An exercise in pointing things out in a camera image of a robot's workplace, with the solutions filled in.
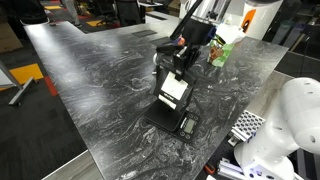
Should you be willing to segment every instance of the floor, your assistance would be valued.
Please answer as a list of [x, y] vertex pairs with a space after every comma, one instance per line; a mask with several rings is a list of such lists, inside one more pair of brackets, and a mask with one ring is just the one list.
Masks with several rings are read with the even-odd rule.
[[320, 81], [319, 67], [319, 59], [287, 52], [276, 67], [276, 70], [292, 77], [310, 77]]
[[9, 68], [37, 64], [44, 78], [33, 84], [21, 107], [8, 106], [18, 91], [0, 91], [0, 179], [41, 179], [87, 148], [60, 97], [48, 88], [47, 73], [29, 41], [0, 54]]
[[[70, 16], [68, 10], [64, 6], [60, 6], [59, 1], [42, 1], [41, 4], [50, 11], [48, 17], [52, 22], [59, 22], [59, 21], [69, 21], [73, 22], [74, 20]], [[115, 21], [111, 24], [98, 24], [101, 20], [104, 19], [103, 16], [100, 15], [93, 15], [89, 13], [83, 13], [83, 15], [79, 15], [79, 20], [82, 25], [80, 30], [84, 33], [92, 33], [98, 31], [104, 31], [107, 29], [114, 29], [119, 27], [119, 22]]]

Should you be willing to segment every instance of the marble surface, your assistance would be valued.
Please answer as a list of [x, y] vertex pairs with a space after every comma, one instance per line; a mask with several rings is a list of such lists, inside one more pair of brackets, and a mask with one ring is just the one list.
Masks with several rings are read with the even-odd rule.
[[194, 179], [287, 51], [245, 38], [223, 68], [214, 68], [204, 48], [191, 68], [199, 79], [188, 108], [203, 123], [186, 144], [143, 120], [155, 100], [156, 47], [130, 34], [139, 26], [78, 38], [63, 26], [25, 29], [107, 180]]
[[292, 79], [291, 76], [273, 71], [246, 110], [268, 120], [270, 110], [281, 93], [283, 85]]

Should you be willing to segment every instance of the yellow object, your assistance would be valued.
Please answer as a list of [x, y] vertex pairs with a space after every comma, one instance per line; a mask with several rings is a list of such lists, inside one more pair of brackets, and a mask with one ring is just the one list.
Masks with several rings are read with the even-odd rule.
[[43, 75], [41, 73], [41, 70], [38, 66], [38, 64], [31, 64], [28, 66], [23, 66], [16, 69], [10, 70], [11, 74], [17, 79], [17, 81], [20, 84], [26, 83], [30, 77], [33, 77], [34, 79], [42, 79]]
[[48, 10], [53, 10], [53, 9], [61, 9], [60, 6], [44, 6]]
[[89, 21], [87, 22], [87, 24], [89, 24], [90, 26], [97, 26], [97, 24], [101, 22], [101, 20], [97, 20], [97, 21]]
[[146, 12], [151, 12], [151, 11], [153, 11], [153, 8], [151, 8], [151, 7], [146, 8]]

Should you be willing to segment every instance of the wire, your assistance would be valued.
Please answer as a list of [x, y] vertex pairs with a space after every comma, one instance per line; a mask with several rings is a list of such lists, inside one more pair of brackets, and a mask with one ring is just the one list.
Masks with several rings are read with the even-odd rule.
[[313, 33], [314, 33], [314, 31], [311, 32], [311, 34], [309, 36], [309, 39], [308, 39], [308, 42], [307, 42], [307, 45], [306, 45], [306, 48], [304, 49], [304, 54], [303, 54], [303, 59], [302, 59], [301, 67], [300, 67], [299, 77], [302, 76], [302, 70], [303, 70], [304, 61], [306, 59], [307, 50], [308, 50], [308, 47], [309, 47], [309, 44], [310, 44], [310, 41], [311, 41]]

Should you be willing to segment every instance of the white panel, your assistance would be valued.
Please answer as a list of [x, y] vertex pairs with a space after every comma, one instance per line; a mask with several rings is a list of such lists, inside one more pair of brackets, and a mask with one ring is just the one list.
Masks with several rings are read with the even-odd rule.
[[245, 5], [243, 17], [247, 12], [256, 9], [256, 13], [247, 31], [247, 36], [261, 40], [267, 32], [274, 16], [278, 12], [282, 1], [275, 2], [266, 6], [252, 7], [248, 4]]
[[184, 18], [184, 16], [187, 14], [187, 10], [186, 10], [186, 5], [187, 3], [181, 3], [180, 4], [180, 15], [179, 15], [179, 18]]
[[239, 0], [232, 0], [230, 2], [230, 5], [226, 11], [226, 13], [230, 13], [233, 15], [237, 16], [242, 16], [243, 15], [243, 9], [244, 9], [244, 1], [239, 1]]
[[8, 77], [0, 69], [0, 85], [12, 84]]

